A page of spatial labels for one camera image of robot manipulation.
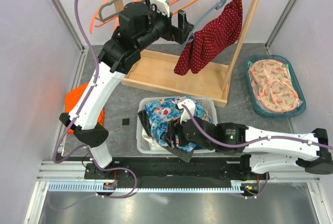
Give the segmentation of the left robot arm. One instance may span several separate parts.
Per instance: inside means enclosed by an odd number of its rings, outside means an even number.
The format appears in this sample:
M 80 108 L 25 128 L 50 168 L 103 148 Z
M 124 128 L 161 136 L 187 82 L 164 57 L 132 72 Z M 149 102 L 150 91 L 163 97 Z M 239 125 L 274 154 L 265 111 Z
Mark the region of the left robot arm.
M 159 38 L 183 44 L 194 29 L 183 10 L 177 12 L 178 25 L 173 26 L 172 13 L 164 14 L 157 3 L 128 3 L 118 17 L 119 26 L 95 56 L 95 71 L 81 98 L 69 113 L 59 117 L 87 146 L 96 173 L 103 179 L 112 177 L 114 166 L 105 142 L 109 132 L 98 122 L 98 117 L 112 91 L 150 44 Z

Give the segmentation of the red polka dot garment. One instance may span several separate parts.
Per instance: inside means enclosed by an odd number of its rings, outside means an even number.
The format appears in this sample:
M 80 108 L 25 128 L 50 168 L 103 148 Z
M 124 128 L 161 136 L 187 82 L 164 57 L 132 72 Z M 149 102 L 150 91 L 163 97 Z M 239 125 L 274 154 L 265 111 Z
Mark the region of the red polka dot garment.
M 190 37 L 190 42 L 180 54 L 174 73 L 179 76 L 184 76 L 189 71 L 193 74 L 199 73 L 224 49 L 239 39 L 242 17 L 242 0 L 232 0 L 225 5 L 217 18 Z

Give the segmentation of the black dotted garment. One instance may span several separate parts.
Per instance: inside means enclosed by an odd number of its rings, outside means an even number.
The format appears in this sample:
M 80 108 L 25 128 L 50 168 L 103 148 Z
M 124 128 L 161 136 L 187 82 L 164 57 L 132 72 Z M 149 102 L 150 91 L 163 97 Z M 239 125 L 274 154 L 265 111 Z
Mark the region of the black dotted garment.
M 186 152 L 183 151 L 179 148 L 175 148 L 175 149 L 171 149 L 169 147 L 165 148 L 167 151 L 169 151 L 170 153 L 174 154 L 175 156 L 181 158 L 184 161 L 189 161 L 193 155 L 194 150 L 192 150 L 191 152 Z

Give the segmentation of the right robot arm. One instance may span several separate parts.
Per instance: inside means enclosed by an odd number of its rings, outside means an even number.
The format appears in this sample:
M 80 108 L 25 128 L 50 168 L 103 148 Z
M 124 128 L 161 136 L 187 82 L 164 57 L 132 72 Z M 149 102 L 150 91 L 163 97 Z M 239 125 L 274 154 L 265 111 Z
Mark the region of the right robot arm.
M 250 179 L 255 174 L 287 167 L 300 167 L 315 175 L 332 174 L 332 147 L 325 129 L 292 134 L 261 130 L 227 122 L 212 124 L 198 117 L 168 124 L 163 140 L 170 147 L 195 144 L 224 155 L 241 155 L 239 175 Z

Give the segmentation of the white pleated skirt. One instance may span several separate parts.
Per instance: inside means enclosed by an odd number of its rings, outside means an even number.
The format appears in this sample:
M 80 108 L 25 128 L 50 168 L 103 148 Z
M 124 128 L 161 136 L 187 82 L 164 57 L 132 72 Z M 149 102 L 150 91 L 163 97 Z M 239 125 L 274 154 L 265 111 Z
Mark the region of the white pleated skirt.
M 165 151 L 165 148 L 163 146 L 161 146 L 158 143 L 158 141 L 156 141 L 154 138 L 150 137 L 146 133 L 145 129 L 142 129 L 142 137 L 148 143 L 151 151 Z

